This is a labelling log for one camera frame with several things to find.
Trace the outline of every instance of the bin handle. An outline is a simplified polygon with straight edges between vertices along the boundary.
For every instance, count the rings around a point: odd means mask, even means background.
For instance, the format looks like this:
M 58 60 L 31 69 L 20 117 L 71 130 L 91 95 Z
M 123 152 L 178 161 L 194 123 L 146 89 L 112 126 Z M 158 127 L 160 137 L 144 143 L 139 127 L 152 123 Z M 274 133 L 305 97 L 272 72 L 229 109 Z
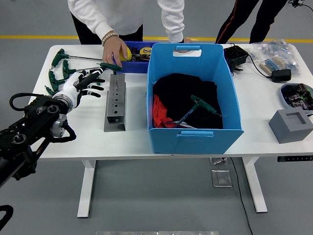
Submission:
M 200 46 L 176 46 L 176 50 L 200 50 Z
M 182 131 L 177 136 L 199 136 L 199 137 L 214 137 L 213 131 Z

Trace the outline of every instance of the white table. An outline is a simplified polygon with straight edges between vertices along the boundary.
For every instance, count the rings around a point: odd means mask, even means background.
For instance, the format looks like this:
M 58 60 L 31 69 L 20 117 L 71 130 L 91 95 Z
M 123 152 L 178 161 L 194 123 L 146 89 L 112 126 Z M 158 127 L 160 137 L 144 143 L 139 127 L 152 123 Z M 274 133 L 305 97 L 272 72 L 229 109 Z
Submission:
M 243 49 L 251 45 L 240 45 Z M 48 70 L 55 54 L 61 49 L 72 56 L 102 58 L 99 45 L 53 46 L 47 55 L 42 71 L 34 88 L 34 93 L 47 94 L 45 85 L 49 85 Z M 305 83 L 313 87 L 313 76 L 300 54 L 293 47 L 302 77 L 293 77 L 291 83 Z M 69 60 L 70 69 L 91 68 L 96 62 Z M 88 217 L 93 176 L 96 160 L 125 159 L 164 159 L 164 158 L 220 158 L 242 157 L 249 181 L 254 205 L 257 212 L 267 212 L 261 186 L 254 167 L 259 157 L 313 155 L 313 134 L 303 141 L 279 144 L 268 122 L 275 112 L 284 109 L 279 98 L 280 83 L 262 77 L 250 63 L 241 66 L 244 69 L 233 77 L 242 119 L 244 133 L 225 152 L 211 155 L 168 155 L 154 154 L 151 150 L 147 130 L 146 82 L 147 74 L 127 73 L 126 82 L 126 131 L 104 132 L 104 118 L 107 91 L 111 70 L 105 71 L 101 78 L 103 84 L 101 97 L 83 96 L 78 108 L 67 115 L 68 123 L 75 131 L 77 139 L 67 143 L 50 144 L 41 156 L 42 160 L 82 161 L 85 165 L 78 217 Z M 62 67 L 55 69 L 57 79 L 63 78 Z

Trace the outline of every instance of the table top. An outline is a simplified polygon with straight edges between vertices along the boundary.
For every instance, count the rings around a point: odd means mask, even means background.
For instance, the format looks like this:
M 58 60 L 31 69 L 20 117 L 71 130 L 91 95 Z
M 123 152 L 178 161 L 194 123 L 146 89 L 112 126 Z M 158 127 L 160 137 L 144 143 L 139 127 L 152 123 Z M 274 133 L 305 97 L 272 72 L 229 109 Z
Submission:
M 243 49 L 249 44 L 240 44 Z M 47 94 L 48 71 L 55 54 L 63 48 L 65 54 L 102 58 L 101 45 L 56 45 L 51 47 L 34 88 L 34 93 Z M 301 77 L 292 77 L 288 83 L 304 83 L 313 87 L 313 76 L 294 46 Z M 70 69 L 85 69 L 97 66 L 95 61 L 69 59 Z M 147 128 L 146 86 L 147 74 L 126 73 L 126 131 L 104 132 L 107 91 L 111 70 L 100 78 L 105 79 L 104 91 L 96 91 L 100 98 L 83 96 L 80 105 L 67 114 L 70 127 L 77 139 L 67 143 L 51 143 L 41 160 L 113 160 L 157 158 L 203 158 L 203 157 L 273 157 L 313 155 L 313 132 L 304 140 L 279 144 L 268 122 L 277 110 L 285 106 L 279 96 L 282 83 L 273 83 L 262 77 L 252 63 L 240 66 L 242 72 L 233 76 L 241 113 L 244 133 L 224 154 L 173 155 L 152 153 Z M 62 63 L 54 69 L 56 79 L 63 78 Z M 39 143 L 32 145 L 33 150 Z

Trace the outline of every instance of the plastic bag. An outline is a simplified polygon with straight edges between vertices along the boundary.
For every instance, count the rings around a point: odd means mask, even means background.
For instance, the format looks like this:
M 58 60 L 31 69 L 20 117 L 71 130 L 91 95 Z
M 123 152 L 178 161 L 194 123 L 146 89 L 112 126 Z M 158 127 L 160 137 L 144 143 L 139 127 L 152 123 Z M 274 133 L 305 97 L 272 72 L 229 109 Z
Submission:
M 260 64 L 260 67 L 267 73 L 266 69 L 270 72 L 271 69 L 290 69 L 292 76 L 301 76 L 292 47 L 283 39 L 254 43 L 249 54 L 254 63 Z

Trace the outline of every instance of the blue plastic bin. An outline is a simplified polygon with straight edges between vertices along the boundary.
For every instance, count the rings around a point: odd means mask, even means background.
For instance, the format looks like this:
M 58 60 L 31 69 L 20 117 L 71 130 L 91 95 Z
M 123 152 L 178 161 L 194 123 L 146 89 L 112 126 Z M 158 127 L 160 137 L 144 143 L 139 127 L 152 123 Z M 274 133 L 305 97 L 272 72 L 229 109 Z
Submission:
M 132 47 L 137 48 L 140 51 L 144 47 L 152 47 L 154 42 L 125 42 L 126 45 L 132 49 Z M 133 62 L 133 61 L 125 61 L 122 62 L 123 71 L 122 73 L 147 73 L 149 62 Z
M 174 50 L 192 50 L 200 56 L 174 55 Z M 223 129 L 155 128 L 153 126 L 153 85 L 171 73 L 198 76 L 217 86 Z M 244 132 L 238 100 L 224 50 L 218 44 L 166 44 L 152 47 L 147 81 L 148 132 L 154 153 L 223 154 Z

